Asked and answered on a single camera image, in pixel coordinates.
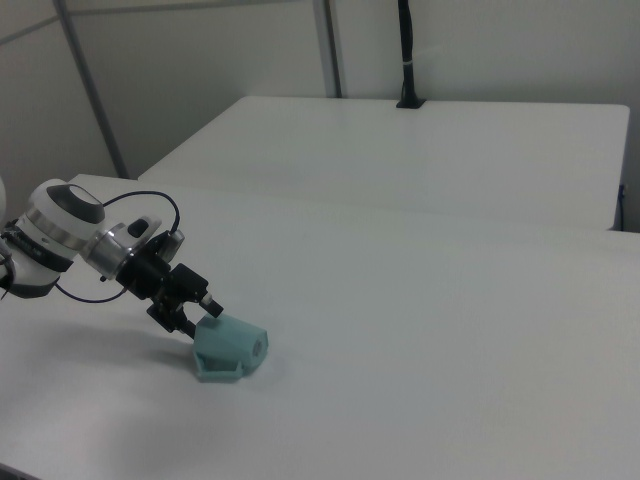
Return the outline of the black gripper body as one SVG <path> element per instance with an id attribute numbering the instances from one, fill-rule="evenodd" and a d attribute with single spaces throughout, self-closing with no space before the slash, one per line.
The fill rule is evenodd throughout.
<path id="1" fill-rule="evenodd" d="M 118 273 L 118 283 L 127 291 L 151 301 L 147 314 L 168 332 L 179 331 L 178 309 L 184 309 L 186 302 L 199 304 L 208 294 L 204 277 L 184 264 L 169 264 L 183 241 L 181 231 L 165 231 L 132 254 Z"/>

